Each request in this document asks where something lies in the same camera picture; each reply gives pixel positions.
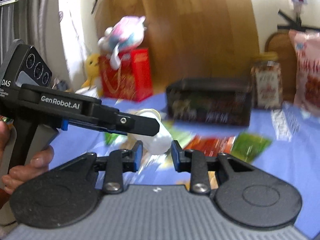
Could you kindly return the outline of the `clear nut jar gold lid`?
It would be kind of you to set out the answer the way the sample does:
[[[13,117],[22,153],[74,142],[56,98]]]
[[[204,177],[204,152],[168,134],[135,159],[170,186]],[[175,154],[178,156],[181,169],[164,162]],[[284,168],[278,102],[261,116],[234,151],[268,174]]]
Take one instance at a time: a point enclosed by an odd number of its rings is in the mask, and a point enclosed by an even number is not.
[[[253,107],[280,109],[283,104],[283,83],[278,54],[262,53],[251,60]]]

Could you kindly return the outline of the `black gift box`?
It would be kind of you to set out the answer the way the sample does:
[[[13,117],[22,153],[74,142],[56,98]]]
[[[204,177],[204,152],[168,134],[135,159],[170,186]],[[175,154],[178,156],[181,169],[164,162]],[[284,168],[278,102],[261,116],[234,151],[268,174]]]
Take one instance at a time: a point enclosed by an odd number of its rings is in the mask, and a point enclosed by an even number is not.
[[[174,120],[248,127],[252,86],[248,80],[207,77],[176,81],[166,88],[168,115]]]

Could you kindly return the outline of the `red gift bag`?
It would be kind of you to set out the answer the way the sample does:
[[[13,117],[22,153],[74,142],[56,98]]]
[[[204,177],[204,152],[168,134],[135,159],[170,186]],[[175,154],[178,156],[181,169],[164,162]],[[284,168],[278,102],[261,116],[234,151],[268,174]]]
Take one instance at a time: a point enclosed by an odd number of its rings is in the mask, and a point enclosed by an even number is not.
[[[103,95],[106,98],[142,101],[153,95],[149,50],[134,49],[119,54],[121,65],[111,68],[109,56],[99,57]]]

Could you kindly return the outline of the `wooden board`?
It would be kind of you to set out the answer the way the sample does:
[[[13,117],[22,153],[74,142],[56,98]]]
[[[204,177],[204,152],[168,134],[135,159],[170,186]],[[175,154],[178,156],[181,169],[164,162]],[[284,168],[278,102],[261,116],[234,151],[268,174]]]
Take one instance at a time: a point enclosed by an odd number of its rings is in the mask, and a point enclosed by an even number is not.
[[[156,90],[188,77],[250,76],[259,53],[251,0],[99,0],[98,36],[124,16],[145,16]]]

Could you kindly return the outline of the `pink twisted snack bag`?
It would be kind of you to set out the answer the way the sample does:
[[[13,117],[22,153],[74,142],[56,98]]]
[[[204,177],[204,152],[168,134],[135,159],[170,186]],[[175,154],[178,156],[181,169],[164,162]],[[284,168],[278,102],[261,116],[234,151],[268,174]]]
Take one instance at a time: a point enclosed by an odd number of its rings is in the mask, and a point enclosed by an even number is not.
[[[319,33],[289,31],[297,58],[294,104],[319,116]]]

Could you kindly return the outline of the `white round snack packet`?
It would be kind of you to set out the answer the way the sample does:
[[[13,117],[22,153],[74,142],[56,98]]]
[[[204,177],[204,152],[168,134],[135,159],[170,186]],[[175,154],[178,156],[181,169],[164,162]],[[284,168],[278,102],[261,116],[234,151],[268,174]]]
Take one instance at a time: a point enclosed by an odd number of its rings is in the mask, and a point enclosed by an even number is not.
[[[160,155],[167,152],[171,146],[172,136],[161,123],[160,113],[155,109],[145,108],[136,112],[132,111],[130,114],[152,118],[159,123],[159,132],[153,137],[136,134],[131,134],[131,136],[136,140],[140,140],[143,143],[143,147],[146,149],[146,151],[152,155]]]

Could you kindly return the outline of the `orange red snack packet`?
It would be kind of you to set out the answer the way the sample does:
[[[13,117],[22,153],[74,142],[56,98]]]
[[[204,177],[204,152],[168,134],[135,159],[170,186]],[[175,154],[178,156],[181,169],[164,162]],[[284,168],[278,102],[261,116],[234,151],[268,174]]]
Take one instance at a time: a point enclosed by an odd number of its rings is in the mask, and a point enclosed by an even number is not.
[[[218,153],[230,154],[236,137],[200,137],[196,136],[185,150],[198,150],[208,157],[216,157]]]

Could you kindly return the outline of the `dark green snack packet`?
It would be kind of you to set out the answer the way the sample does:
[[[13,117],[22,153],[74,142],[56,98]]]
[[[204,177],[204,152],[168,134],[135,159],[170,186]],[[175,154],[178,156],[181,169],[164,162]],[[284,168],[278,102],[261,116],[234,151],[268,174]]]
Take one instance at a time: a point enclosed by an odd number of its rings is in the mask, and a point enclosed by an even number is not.
[[[246,163],[252,163],[271,144],[271,139],[243,132],[236,137],[230,154]]]

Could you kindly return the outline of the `yellow duck plush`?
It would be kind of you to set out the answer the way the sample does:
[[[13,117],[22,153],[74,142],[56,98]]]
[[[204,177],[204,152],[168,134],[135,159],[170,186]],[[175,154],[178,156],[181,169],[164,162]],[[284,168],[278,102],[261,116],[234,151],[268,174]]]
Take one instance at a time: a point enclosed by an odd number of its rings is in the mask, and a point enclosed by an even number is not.
[[[97,53],[91,54],[85,61],[85,71],[87,80],[82,84],[82,88],[96,85],[96,80],[100,77],[99,57]]]

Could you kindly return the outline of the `blue tablecloth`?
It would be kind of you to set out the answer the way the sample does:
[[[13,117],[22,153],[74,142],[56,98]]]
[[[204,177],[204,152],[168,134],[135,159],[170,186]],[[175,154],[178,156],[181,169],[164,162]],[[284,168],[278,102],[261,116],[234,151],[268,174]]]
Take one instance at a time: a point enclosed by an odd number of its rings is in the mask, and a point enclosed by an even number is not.
[[[142,102],[117,102],[104,99],[103,104],[116,107],[121,112],[129,110],[155,109],[165,113],[167,98],[165,94],[154,95]],[[204,138],[223,138],[237,136],[247,131],[271,140],[252,163],[295,186],[302,195],[303,206],[295,227],[309,238],[319,233],[319,118],[296,106],[285,103],[283,110],[275,112],[252,110],[249,128],[228,127],[206,124],[175,122],[172,126],[179,132],[187,132]],[[60,166],[83,153],[95,152],[98,156],[108,155],[118,145],[107,146],[103,133],[68,126],[51,143],[55,156],[50,169]],[[189,188],[189,173],[177,173],[172,163],[165,164],[163,158],[143,169],[141,175],[125,173],[124,179],[130,184],[173,185],[185,184]]]

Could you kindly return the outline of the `pink blue plush toy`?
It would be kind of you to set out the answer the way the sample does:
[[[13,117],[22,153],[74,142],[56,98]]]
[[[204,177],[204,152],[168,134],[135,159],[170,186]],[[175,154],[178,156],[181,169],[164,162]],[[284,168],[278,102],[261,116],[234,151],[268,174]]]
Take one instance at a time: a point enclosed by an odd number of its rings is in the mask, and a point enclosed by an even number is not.
[[[111,55],[110,66],[113,70],[121,66],[120,52],[136,49],[143,42],[144,22],[145,16],[125,16],[113,27],[108,27],[99,39],[98,47]]]

